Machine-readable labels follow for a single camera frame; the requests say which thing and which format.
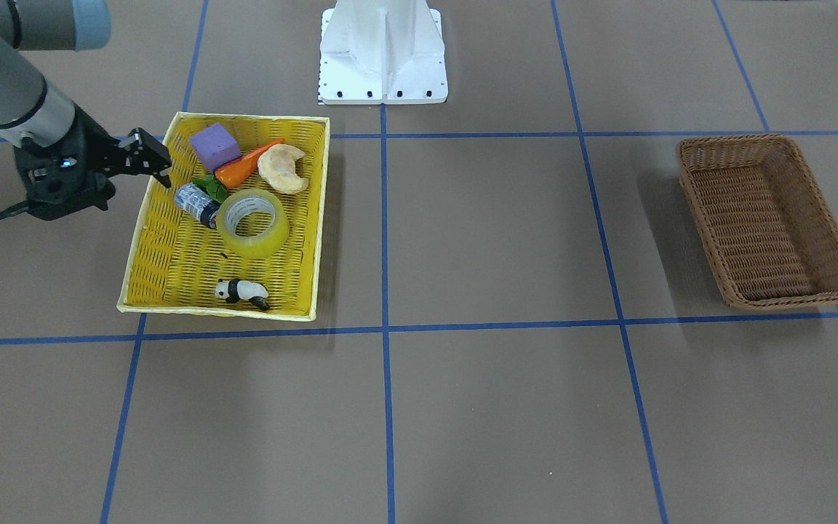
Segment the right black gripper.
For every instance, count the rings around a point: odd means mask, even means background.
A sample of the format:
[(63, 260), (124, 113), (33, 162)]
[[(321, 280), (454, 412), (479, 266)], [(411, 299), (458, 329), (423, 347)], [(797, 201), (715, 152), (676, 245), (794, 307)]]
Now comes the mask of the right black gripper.
[(13, 153), (25, 189), (23, 206), (44, 221), (89, 207), (106, 211), (116, 193), (110, 182), (115, 175), (150, 175), (163, 188), (172, 188), (167, 174), (172, 158), (156, 136), (135, 128), (119, 140), (78, 106), (66, 136), (51, 146), (23, 138)]

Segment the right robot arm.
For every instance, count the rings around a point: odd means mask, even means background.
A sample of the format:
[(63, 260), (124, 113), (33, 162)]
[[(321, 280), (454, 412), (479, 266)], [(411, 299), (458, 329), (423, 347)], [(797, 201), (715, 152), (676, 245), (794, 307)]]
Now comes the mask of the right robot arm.
[(114, 138), (26, 59), (26, 50), (102, 49), (112, 36), (105, 1), (0, 1), (0, 137), (12, 146), (25, 199), (0, 220), (53, 221), (108, 208), (116, 175), (172, 181), (169, 150), (142, 128)]

